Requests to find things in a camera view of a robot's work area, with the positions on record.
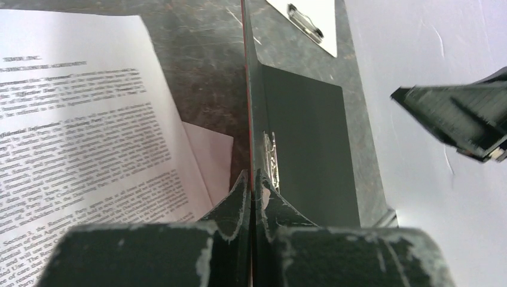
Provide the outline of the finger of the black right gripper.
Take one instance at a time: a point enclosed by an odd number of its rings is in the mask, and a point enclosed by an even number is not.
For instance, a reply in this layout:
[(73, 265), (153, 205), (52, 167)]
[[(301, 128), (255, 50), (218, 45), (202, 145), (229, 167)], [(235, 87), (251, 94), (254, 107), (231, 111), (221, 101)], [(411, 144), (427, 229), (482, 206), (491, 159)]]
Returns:
[(400, 87), (390, 97), (458, 153), (506, 160), (506, 68), (472, 84)]

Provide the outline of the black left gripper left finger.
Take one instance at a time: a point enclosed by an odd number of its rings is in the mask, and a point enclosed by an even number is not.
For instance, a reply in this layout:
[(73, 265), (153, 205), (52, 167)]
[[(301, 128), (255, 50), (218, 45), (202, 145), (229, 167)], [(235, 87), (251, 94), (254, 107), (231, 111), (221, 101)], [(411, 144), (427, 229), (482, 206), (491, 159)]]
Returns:
[(249, 173), (196, 222), (87, 224), (54, 248), (38, 286), (248, 286)]

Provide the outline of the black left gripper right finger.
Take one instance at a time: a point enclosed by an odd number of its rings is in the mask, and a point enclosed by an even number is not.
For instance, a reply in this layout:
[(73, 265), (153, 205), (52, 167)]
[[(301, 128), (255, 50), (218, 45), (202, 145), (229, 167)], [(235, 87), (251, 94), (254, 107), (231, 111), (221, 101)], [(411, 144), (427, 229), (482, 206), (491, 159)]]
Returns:
[(414, 228), (318, 227), (257, 170), (255, 286), (454, 286), (437, 244)]

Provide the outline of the red folder black inside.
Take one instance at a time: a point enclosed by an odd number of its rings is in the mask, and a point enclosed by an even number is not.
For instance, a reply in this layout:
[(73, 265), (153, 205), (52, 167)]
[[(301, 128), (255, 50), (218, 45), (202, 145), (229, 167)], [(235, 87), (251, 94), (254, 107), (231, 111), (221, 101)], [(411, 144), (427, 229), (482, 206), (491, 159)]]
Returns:
[(248, 4), (242, 1), (240, 5), (251, 170), (267, 175), (263, 133), (274, 132), (278, 193), (314, 224), (359, 227), (343, 89), (261, 63)]

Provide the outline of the printed text paper sheet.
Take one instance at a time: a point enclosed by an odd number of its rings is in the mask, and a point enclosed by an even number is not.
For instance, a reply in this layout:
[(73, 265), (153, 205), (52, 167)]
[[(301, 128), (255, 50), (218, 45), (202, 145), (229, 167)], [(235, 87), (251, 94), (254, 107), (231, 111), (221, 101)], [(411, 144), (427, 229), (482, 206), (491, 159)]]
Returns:
[(76, 225), (211, 208), (140, 16), (1, 10), (2, 286), (34, 286)]

